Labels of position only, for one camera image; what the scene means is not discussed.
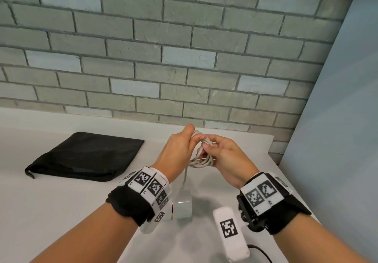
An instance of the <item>forearm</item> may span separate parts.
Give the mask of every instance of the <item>forearm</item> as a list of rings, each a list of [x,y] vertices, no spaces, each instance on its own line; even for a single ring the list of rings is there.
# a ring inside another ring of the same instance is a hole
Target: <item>forearm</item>
[[[366,262],[315,219],[302,213],[276,234],[274,240],[290,263]]]
[[[116,263],[137,228],[104,203],[31,263]]]

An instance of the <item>drawstring bag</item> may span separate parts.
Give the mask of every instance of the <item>drawstring bag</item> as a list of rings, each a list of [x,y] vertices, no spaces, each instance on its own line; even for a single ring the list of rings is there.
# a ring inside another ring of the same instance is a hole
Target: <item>drawstring bag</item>
[[[144,140],[77,132],[25,169],[33,173],[109,181],[125,172]]]

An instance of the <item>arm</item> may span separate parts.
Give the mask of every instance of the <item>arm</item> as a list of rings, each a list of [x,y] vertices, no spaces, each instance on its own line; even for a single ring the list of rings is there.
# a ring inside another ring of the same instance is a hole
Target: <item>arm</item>
[[[151,166],[172,182],[188,166],[201,135],[191,138],[189,124],[172,135]],[[138,225],[131,217],[119,215],[104,203],[78,225],[47,247],[31,263],[116,263],[133,237]]]
[[[240,189],[259,172],[234,141],[217,135],[204,135],[201,139],[206,137],[218,144],[202,144],[204,151],[216,158],[215,167],[232,186]],[[315,219],[301,213],[274,239],[290,263],[366,262]]]

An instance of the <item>hand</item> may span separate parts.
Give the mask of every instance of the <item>hand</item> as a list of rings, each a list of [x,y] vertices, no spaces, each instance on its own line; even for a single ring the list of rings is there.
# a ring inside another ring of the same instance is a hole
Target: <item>hand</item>
[[[230,185],[240,189],[259,172],[254,163],[233,140],[218,135],[201,135],[200,140],[207,137],[216,144],[212,147],[203,143],[203,150],[215,157],[214,166]]]
[[[155,163],[150,165],[161,171],[170,183],[189,165],[193,150],[200,142],[202,135],[191,137],[194,130],[192,124],[187,124],[182,132],[171,135]]]

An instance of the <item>person's right arm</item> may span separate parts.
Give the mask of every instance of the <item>person's right arm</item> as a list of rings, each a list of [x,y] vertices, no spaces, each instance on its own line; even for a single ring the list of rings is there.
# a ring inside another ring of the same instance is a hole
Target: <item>person's right arm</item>
[[[215,157],[215,167],[232,186],[240,189],[259,172],[233,140],[217,135],[203,135],[201,139],[206,137],[217,144],[202,144],[204,151]],[[274,240],[290,263],[366,262],[315,219],[302,213],[274,235]]]

